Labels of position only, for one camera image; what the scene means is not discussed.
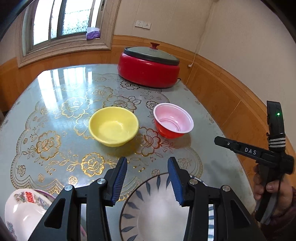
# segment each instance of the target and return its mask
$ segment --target electrical outlet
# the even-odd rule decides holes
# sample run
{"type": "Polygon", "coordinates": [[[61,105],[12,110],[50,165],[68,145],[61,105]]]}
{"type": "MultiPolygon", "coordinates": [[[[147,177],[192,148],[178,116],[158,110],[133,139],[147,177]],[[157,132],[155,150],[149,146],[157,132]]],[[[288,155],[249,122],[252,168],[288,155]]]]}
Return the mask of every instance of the electrical outlet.
{"type": "Polygon", "coordinates": [[[135,24],[135,27],[142,28],[143,27],[143,24],[144,24],[144,21],[137,20],[136,21],[136,24],[135,24]]]}
{"type": "Polygon", "coordinates": [[[149,22],[144,22],[144,24],[143,24],[143,28],[150,29],[150,27],[151,27],[151,23],[149,23],[149,22]]]}

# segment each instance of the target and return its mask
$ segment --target pink and red bowl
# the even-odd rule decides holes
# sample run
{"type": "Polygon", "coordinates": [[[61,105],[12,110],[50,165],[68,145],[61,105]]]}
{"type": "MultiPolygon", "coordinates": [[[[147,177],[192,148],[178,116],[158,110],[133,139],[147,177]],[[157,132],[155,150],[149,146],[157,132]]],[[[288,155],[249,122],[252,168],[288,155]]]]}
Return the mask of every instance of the pink and red bowl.
{"type": "Polygon", "coordinates": [[[171,103],[161,103],[153,110],[156,128],[163,137],[173,139],[193,129],[193,119],[187,111],[171,103]]]}

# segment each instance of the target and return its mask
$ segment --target hand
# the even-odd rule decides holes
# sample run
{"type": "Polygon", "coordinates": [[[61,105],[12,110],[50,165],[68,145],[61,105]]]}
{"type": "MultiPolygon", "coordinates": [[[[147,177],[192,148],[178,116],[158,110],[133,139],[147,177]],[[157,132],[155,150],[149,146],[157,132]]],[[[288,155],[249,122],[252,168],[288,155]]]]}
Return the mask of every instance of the hand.
{"type": "MultiPolygon", "coordinates": [[[[254,180],[254,198],[255,200],[260,200],[262,198],[262,194],[264,193],[265,188],[260,184],[262,182],[261,176],[259,175],[259,168],[256,165],[253,168],[254,172],[256,172],[253,180],[254,180]]],[[[279,181],[273,181],[266,185],[266,190],[270,193],[276,193],[279,188],[279,181]]],[[[291,207],[292,199],[293,199],[293,189],[290,185],[290,182],[287,178],[281,181],[281,187],[279,191],[279,199],[277,203],[276,210],[274,211],[273,215],[280,215],[283,214],[287,209],[291,207]]]]}

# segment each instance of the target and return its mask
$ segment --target beige wall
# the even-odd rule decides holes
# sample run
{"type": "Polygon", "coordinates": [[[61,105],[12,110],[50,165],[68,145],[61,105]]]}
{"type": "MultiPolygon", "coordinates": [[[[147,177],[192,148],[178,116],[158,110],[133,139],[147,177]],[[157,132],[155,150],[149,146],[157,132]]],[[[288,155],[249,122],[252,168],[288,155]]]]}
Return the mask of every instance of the beige wall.
{"type": "Polygon", "coordinates": [[[219,0],[213,7],[198,53],[233,74],[265,104],[279,101],[296,149],[296,43],[260,0],[219,0]]]}
{"type": "Polygon", "coordinates": [[[114,34],[159,40],[195,51],[205,30],[212,0],[121,0],[114,34]],[[151,29],[135,27],[136,20],[151,29]]]}
{"type": "Polygon", "coordinates": [[[15,54],[16,20],[11,24],[0,42],[0,65],[14,58],[15,54]]]}

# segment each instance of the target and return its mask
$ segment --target lid knob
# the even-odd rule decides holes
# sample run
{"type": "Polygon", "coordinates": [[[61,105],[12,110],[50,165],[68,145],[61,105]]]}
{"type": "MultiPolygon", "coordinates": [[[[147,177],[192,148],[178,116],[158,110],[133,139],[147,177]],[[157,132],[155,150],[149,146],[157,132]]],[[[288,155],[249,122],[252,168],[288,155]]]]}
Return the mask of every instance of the lid knob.
{"type": "Polygon", "coordinates": [[[152,44],[152,47],[150,47],[151,49],[157,49],[157,46],[159,46],[160,44],[157,44],[157,43],[150,43],[152,44]]]}

